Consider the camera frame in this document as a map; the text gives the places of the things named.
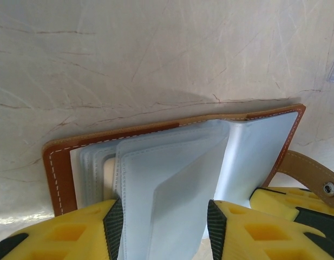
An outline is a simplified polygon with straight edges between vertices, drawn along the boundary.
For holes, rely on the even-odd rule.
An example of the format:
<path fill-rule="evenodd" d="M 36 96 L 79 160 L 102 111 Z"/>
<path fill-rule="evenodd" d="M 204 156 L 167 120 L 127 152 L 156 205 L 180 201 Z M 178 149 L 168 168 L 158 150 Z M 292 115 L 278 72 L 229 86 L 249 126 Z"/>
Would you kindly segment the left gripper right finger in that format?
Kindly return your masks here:
<path fill-rule="evenodd" d="M 301 207 L 297 211 L 289 220 L 210 200 L 213 260 L 334 260 L 334 216 Z"/>

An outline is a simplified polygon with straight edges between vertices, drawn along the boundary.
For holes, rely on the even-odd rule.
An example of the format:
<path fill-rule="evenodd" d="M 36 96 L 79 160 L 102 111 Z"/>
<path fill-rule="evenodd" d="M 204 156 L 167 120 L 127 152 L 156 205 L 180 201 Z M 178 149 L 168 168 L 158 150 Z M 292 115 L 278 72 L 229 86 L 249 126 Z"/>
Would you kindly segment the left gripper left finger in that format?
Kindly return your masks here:
<path fill-rule="evenodd" d="M 122 228 L 121 200 L 106 200 L 13 233 L 0 260 L 117 260 Z"/>

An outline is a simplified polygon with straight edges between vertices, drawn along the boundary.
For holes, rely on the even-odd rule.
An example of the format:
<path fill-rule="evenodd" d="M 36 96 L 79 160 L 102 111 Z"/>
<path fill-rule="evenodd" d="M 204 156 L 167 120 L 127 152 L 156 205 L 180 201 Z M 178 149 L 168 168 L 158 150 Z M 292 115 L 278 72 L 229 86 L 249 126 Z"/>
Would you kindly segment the brown leather card holder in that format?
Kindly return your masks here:
<path fill-rule="evenodd" d="M 55 217 L 104 200 L 103 165 L 115 158 L 123 208 L 117 260 L 192 260 L 209 238 L 207 208 L 249 209 L 257 188 L 307 189 L 334 208 L 334 172 L 289 150 L 302 104 L 210 114 L 55 140 L 43 161 Z"/>

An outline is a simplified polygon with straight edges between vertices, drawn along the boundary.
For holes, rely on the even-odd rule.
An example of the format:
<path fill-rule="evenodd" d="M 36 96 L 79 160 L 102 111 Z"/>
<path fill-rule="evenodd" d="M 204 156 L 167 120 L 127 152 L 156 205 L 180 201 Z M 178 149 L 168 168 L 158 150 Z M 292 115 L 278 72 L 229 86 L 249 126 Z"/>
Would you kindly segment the gold credit card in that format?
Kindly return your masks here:
<path fill-rule="evenodd" d="M 103 165 L 103 198 L 111 199 L 113 196 L 113 182 L 115 175 L 115 158 L 107 159 Z"/>

